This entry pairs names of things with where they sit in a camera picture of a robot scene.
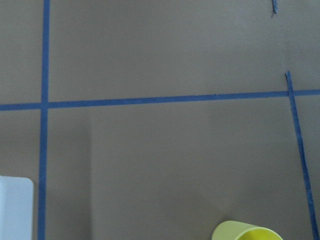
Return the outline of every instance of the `yellow cup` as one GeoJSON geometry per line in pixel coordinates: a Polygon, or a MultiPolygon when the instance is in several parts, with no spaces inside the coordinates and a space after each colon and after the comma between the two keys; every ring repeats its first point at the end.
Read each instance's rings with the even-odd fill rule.
{"type": "Polygon", "coordinates": [[[239,221],[225,221],[213,232],[212,240],[283,240],[274,231],[239,221]]]}

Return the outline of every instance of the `yellow plastic cup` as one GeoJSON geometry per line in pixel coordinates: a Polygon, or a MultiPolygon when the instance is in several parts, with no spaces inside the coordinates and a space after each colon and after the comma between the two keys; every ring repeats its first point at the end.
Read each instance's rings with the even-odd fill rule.
{"type": "Polygon", "coordinates": [[[212,240],[283,240],[274,231],[239,221],[225,221],[213,232],[212,240]]]}

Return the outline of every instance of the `white object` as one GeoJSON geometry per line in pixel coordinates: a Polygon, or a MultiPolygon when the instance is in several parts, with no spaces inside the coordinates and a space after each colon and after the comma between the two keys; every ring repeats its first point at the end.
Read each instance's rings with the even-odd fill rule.
{"type": "Polygon", "coordinates": [[[0,240],[31,240],[34,184],[29,178],[0,176],[0,240]]]}

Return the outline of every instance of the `cup rim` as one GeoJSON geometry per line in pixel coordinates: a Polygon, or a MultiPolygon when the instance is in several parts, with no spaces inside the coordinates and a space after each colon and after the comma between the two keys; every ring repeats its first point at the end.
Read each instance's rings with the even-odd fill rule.
{"type": "Polygon", "coordinates": [[[246,233],[248,233],[248,232],[250,232],[252,230],[256,230],[256,229],[262,229],[262,230],[266,230],[268,232],[271,232],[274,235],[276,235],[279,238],[279,240],[283,240],[282,237],[278,233],[276,233],[275,231],[273,231],[273,230],[271,230],[269,228],[262,227],[262,226],[253,226],[253,227],[251,227],[249,229],[244,230],[243,232],[239,233],[239,235],[235,238],[235,240],[239,240],[239,238],[241,238],[244,234],[246,234],[246,233]]]}

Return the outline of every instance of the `blue painter's tape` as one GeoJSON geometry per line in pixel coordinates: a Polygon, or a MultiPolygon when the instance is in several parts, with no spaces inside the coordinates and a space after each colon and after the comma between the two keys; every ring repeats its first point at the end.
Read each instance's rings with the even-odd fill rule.
{"type": "Polygon", "coordinates": [[[50,109],[287,97],[287,91],[49,102],[50,109]]]}
{"type": "Polygon", "coordinates": [[[272,0],[272,8],[273,8],[273,12],[275,14],[278,13],[278,3],[277,3],[277,0],[272,0]]]}
{"type": "Polygon", "coordinates": [[[301,133],[299,116],[298,116],[297,105],[296,105],[295,94],[294,94],[294,87],[291,80],[290,71],[285,73],[285,77],[286,77],[287,86],[288,86],[288,94],[290,99],[294,130],[295,130],[296,140],[298,143],[300,160],[302,165],[303,179],[304,179],[304,185],[306,190],[306,197],[308,200],[309,215],[311,220],[313,238],[314,240],[319,240],[319,231],[318,231],[318,225],[317,225],[317,219],[316,219],[316,213],[315,213],[314,200],[313,200],[313,195],[311,190],[308,166],[306,161],[304,141],[301,133]]]}
{"type": "Polygon", "coordinates": [[[50,0],[43,0],[38,240],[46,239],[50,0]]]}
{"type": "Polygon", "coordinates": [[[320,89],[314,89],[314,90],[296,90],[294,91],[295,96],[314,96],[314,95],[320,95],[320,89]]]}
{"type": "Polygon", "coordinates": [[[0,105],[0,111],[34,110],[40,108],[41,103],[18,103],[0,105]]]}
{"type": "Polygon", "coordinates": [[[43,0],[41,102],[48,102],[50,0],[43,0]]]}
{"type": "Polygon", "coordinates": [[[41,110],[40,120],[40,161],[39,161],[39,195],[38,195],[38,240],[46,238],[46,186],[47,186],[47,139],[48,108],[41,110]]]}

